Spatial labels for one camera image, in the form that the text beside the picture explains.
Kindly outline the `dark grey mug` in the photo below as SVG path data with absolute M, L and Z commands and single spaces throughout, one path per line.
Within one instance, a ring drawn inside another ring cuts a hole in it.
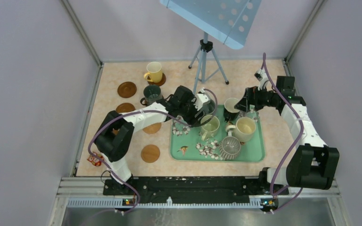
M 163 99 L 162 91 L 158 85 L 148 85 L 143 90 L 144 97 L 140 100 L 143 106 L 149 106 L 157 100 Z

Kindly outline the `yellow mug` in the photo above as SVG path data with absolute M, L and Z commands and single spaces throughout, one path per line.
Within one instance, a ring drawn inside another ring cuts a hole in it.
M 146 67 L 147 73 L 144 74 L 144 79 L 148 82 L 158 83 L 162 80 L 163 72 L 160 62 L 150 62 Z

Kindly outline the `light woven rattan coaster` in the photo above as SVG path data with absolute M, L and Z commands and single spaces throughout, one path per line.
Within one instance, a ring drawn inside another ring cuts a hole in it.
M 146 163 L 154 163 L 160 157 L 160 149 L 156 145 L 147 145 L 141 150 L 141 158 Z
M 155 134 L 157 133 L 162 127 L 162 123 L 154 123 L 149 125 L 143 129 L 143 131 L 147 134 Z

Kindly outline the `green floral serving tray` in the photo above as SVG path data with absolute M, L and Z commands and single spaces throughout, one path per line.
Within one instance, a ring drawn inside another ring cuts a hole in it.
M 189 128 L 173 120 L 170 141 L 170 155 L 179 161 L 233 161 L 260 162 L 265 157 L 265 147 L 260 117 L 257 112 L 240 113 L 237 119 L 249 117 L 255 121 L 256 130 L 253 138 L 241 145 L 236 158 L 224 158 L 220 152 L 221 141 L 227 136 L 228 125 L 223 117 L 223 105 L 218 105 L 216 117 L 220 120 L 217 134 L 212 138 L 202 140 L 201 128 Z

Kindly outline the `cream mug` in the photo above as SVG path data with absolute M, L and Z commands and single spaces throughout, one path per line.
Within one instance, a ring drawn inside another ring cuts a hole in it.
M 250 141 L 256 131 L 256 122 L 249 117 L 241 117 L 235 125 L 228 125 L 226 132 L 231 132 L 239 142 L 246 143 Z

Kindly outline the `black white-lined mug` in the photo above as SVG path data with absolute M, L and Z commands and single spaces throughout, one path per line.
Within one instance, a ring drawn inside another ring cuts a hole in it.
M 235 108 L 238 102 L 239 100 L 234 97 L 228 98 L 224 102 L 223 116 L 226 122 L 233 121 L 238 117 L 240 110 Z

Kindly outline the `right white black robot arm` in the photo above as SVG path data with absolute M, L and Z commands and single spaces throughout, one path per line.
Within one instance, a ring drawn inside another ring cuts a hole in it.
M 276 87 L 267 90 L 269 79 L 265 73 L 255 73 L 258 86 L 246 88 L 235 107 L 248 112 L 265 106 L 274 107 L 288 125 L 296 152 L 286 167 L 282 158 L 277 168 L 269 168 L 267 175 L 257 181 L 263 194 L 278 195 L 288 187 L 328 190 L 331 188 L 339 161 L 339 151 L 328 146 L 318 135 L 307 113 L 303 97 L 296 95 L 295 78 L 278 76 Z

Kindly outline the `dark brown wooden coaster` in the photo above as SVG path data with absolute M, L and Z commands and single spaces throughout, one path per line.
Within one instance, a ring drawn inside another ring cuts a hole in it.
M 149 85 L 158 85 L 158 86 L 162 86 L 162 85 L 164 85 L 164 84 L 165 84 L 165 82 L 166 82 L 166 75 L 165 75 L 164 73 L 162 73 L 162 79 L 161 79 L 161 81 L 160 81 L 160 82 L 149 82 L 149 81 L 148 81 L 148 84 L 149 84 Z
M 137 92 L 137 86 L 131 81 L 121 83 L 117 88 L 117 93 L 122 98 L 130 98 Z

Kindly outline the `grey striped mug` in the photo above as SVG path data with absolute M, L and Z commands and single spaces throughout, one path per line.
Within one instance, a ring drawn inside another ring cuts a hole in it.
M 240 150 L 241 143 L 231 131 L 228 131 L 227 136 L 221 141 L 219 155 L 225 160 L 234 160 L 239 156 Z

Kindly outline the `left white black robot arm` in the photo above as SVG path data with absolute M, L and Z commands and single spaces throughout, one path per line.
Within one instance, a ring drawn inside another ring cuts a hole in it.
M 168 98 L 161 98 L 144 108 L 129 113 L 110 111 L 88 144 L 88 152 L 91 152 L 92 145 L 97 147 L 102 155 L 100 161 L 115 180 L 115 190 L 128 194 L 132 190 L 132 173 L 125 155 L 132 136 L 148 126 L 169 120 L 190 128 L 200 127 L 205 124 L 202 119 L 213 97 L 215 94 L 209 89 L 201 89 L 194 94 L 189 88 L 179 86 Z

